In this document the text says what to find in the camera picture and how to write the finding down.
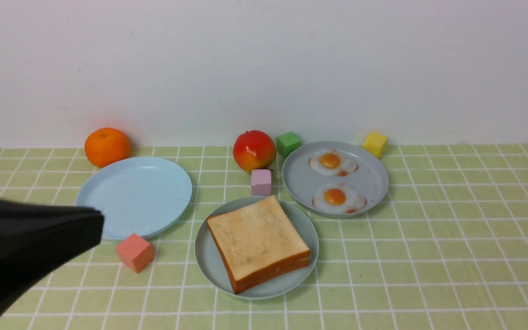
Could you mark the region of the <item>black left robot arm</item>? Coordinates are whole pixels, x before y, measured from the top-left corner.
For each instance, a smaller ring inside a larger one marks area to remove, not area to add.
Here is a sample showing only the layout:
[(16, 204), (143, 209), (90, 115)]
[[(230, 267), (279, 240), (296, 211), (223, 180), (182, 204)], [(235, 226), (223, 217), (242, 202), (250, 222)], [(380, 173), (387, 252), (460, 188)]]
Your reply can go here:
[(90, 207), (0, 199), (0, 317), (51, 272), (98, 246), (104, 216)]

